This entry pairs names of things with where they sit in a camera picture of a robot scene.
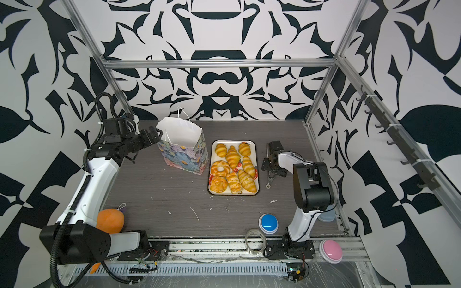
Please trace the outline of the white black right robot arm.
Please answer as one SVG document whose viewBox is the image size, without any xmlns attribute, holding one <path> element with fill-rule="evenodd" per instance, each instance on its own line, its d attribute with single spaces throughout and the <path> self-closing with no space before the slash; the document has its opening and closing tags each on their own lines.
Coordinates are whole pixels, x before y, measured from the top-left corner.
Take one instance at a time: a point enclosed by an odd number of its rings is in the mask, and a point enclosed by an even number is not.
<svg viewBox="0 0 461 288">
<path fill-rule="evenodd" d="M 297 205 L 294 218 L 287 228 L 291 243 L 310 240 L 310 233 L 318 217 L 335 210 L 337 197 L 324 162 L 310 162 L 299 153 L 285 150 L 280 141 L 266 144 L 266 157 L 261 170 L 268 174 L 266 188 L 271 188 L 275 177 L 293 176 L 294 200 Z"/>
</svg>

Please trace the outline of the floral white paper bag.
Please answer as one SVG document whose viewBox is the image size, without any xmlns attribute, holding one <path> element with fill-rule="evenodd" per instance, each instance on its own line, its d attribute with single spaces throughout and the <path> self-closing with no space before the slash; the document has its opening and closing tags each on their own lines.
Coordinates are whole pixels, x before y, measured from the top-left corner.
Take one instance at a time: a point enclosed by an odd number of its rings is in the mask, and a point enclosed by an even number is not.
<svg viewBox="0 0 461 288">
<path fill-rule="evenodd" d="M 177 112 L 177 116 L 157 123 L 156 128 L 163 133 L 158 148 L 168 166 L 201 175 L 208 161 L 203 129 L 191 121 L 183 108 Z"/>
</svg>

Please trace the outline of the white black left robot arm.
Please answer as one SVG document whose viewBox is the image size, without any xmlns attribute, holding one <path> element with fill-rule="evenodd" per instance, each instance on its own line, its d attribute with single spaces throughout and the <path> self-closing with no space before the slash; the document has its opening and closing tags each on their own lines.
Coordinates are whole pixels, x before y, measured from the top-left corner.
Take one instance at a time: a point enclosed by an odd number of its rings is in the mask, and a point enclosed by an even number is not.
<svg viewBox="0 0 461 288">
<path fill-rule="evenodd" d="M 140 130 L 131 116 L 106 119 L 102 128 L 102 137 L 84 153 L 85 174 L 68 207 L 40 232 L 53 265 L 93 264 L 123 253 L 140 258 L 150 249 L 145 231 L 110 234 L 97 228 L 97 219 L 122 162 L 159 142 L 163 132 Z"/>
</svg>

